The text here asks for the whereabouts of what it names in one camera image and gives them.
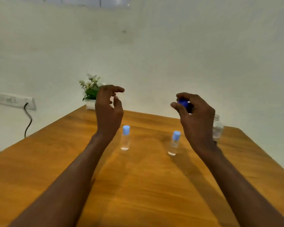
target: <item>black cable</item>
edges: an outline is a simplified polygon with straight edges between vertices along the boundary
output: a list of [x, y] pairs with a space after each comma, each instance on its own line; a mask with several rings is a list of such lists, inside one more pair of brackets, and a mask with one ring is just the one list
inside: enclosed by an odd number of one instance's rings
[[29, 125], [27, 126], [27, 128], [25, 129], [25, 132], [24, 132], [24, 137], [26, 138], [26, 131], [28, 130], [29, 126], [31, 125], [31, 122], [33, 121], [33, 118], [30, 116], [30, 114], [26, 111], [26, 106], [28, 105], [28, 103], [26, 103], [24, 105], [24, 111], [26, 113], [26, 115], [28, 116], [28, 118], [30, 118], [30, 122], [29, 122]]

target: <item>electrical outlet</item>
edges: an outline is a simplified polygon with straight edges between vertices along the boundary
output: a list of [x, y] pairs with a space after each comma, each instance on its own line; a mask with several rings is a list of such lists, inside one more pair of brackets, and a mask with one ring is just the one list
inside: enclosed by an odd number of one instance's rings
[[0, 93], [0, 104], [12, 107], [24, 108], [24, 105], [26, 103], [28, 103], [26, 109], [36, 110], [36, 104], [32, 97]]

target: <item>forearm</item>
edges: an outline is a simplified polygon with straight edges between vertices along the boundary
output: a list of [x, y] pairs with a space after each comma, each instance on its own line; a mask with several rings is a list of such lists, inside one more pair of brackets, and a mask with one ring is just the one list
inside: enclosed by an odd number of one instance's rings
[[94, 135], [86, 149], [10, 227], [74, 226], [91, 189], [91, 178], [109, 144]]
[[219, 149], [201, 156], [211, 171], [240, 226], [282, 226], [284, 217], [238, 172]]

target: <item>flower pot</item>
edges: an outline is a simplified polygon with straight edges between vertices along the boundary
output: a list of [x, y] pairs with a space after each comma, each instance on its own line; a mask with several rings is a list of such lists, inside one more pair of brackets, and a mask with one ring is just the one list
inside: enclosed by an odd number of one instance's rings
[[85, 99], [86, 109], [95, 110], [96, 100], [95, 99]]

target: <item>clear plastic bottle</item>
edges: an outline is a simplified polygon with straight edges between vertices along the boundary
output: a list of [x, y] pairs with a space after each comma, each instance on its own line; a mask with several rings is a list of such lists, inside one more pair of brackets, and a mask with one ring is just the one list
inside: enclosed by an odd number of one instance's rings
[[173, 138], [170, 144], [170, 151], [168, 151], [169, 155], [175, 156], [177, 154], [180, 136], [181, 136], [180, 131], [174, 131]]
[[123, 134], [121, 137], [121, 150], [128, 150], [129, 149], [129, 130], [130, 126], [125, 125], [123, 126]]
[[219, 138], [222, 136], [223, 132], [223, 124], [220, 122], [220, 116], [215, 115], [215, 118], [213, 119], [213, 140], [217, 142]]

